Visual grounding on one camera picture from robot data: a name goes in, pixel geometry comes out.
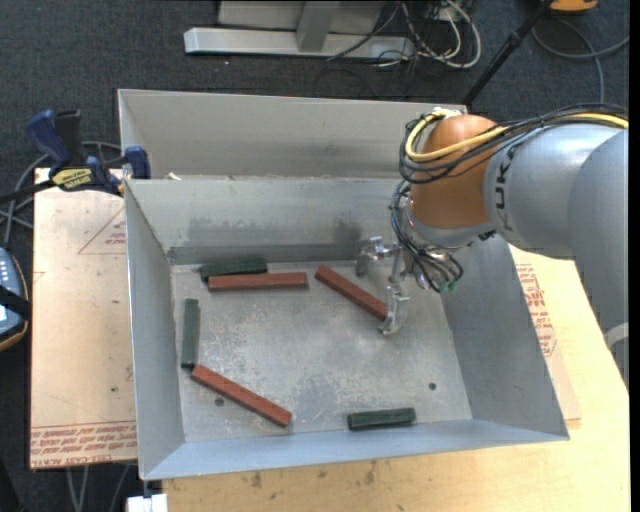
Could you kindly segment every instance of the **black cord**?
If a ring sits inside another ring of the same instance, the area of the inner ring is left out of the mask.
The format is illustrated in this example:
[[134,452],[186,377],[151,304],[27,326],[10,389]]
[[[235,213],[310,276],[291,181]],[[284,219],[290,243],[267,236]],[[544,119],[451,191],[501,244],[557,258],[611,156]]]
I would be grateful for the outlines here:
[[[409,183],[413,184],[423,184],[423,183],[432,183],[434,181],[444,179],[446,177],[454,178],[456,176],[450,176],[453,169],[461,164],[462,162],[473,158],[488,149],[491,149],[497,145],[503,144],[505,142],[513,142],[516,138],[526,135],[533,131],[536,128],[541,128],[544,126],[555,126],[559,124],[570,124],[570,123],[594,123],[594,124],[606,124],[602,120],[595,119],[567,119],[564,116],[581,114],[585,112],[598,112],[598,113],[606,113],[610,115],[615,115],[621,119],[626,119],[624,114],[621,114],[619,111],[611,111],[608,109],[606,105],[600,105],[600,108],[584,108],[584,107],[565,107],[562,109],[558,109],[552,111],[550,113],[544,114],[542,116],[537,116],[531,119],[527,119],[524,121],[517,121],[511,123],[503,123],[502,126],[507,129],[495,136],[495,138],[490,139],[482,144],[479,144],[475,148],[467,151],[463,155],[458,158],[447,160],[446,162],[439,162],[440,159],[433,160],[432,163],[417,163],[411,161],[407,155],[405,154],[405,145],[407,140],[409,139],[409,135],[413,127],[415,126],[414,122],[411,122],[407,125],[405,137],[400,145],[400,161],[399,161],[399,172],[400,175]],[[424,179],[416,179],[413,178],[415,172],[423,172],[429,175],[428,178]]]

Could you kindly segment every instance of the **dark floor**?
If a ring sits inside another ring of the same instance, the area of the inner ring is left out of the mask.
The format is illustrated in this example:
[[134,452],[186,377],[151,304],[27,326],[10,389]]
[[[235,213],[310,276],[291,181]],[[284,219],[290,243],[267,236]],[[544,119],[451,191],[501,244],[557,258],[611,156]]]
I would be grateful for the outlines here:
[[[425,2],[409,4],[418,9]],[[22,171],[39,156],[25,126],[41,110],[81,109],[85,140],[118,143],[119,88],[460,103],[537,4],[537,0],[477,0],[473,19],[482,37],[479,63],[453,71],[421,61],[411,74],[407,64],[393,71],[349,59],[328,64],[314,58],[186,56],[183,33],[215,24],[216,2],[211,1],[0,0],[0,194],[13,190]],[[629,34],[629,10],[629,0],[603,0],[583,16],[561,19],[600,50]],[[399,14],[388,31],[404,32],[402,20]],[[557,19],[547,16],[537,27],[558,50],[586,51],[580,37]],[[434,44],[445,44],[447,33],[442,30],[426,27],[425,38],[433,34]],[[628,46],[601,59],[601,65],[605,100],[628,107]],[[552,55],[527,37],[477,96],[472,109],[504,121],[599,100],[592,59]],[[28,208],[21,214],[26,220],[31,216]],[[14,226],[11,249],[30,277],[32,233]],[[27,336],[0,353],[0,457],[28,510],[72,510],[64,471],[27,468],[29,351]],[[86,510],[108,510],[122,472],[120,465],[90,469]],[[142,492],[135,474],[130,470],[126,475],[122,496]],[[74,476],[79,486],[82,470],[74,470]]]

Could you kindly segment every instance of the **gray robot arm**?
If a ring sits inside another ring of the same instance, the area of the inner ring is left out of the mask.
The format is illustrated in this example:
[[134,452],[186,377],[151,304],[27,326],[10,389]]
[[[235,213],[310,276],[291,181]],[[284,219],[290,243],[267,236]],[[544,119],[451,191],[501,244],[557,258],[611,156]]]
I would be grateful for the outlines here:
[[[518,132],[517,124],[436,113],[423,153],[412,150],[421,126],[408,127],[400,161],[411,191],[397,203],[396,234],[414,260],[406,274],[418,283],[437,278],[434,258],[455,261],[458,248],[488,232],[525,251],[575,260],[628,387],[628,122],[607,116],[572,112]],[[510,131],[517,135],[501,141]],[[465,160],[466,152],[474,156]]]

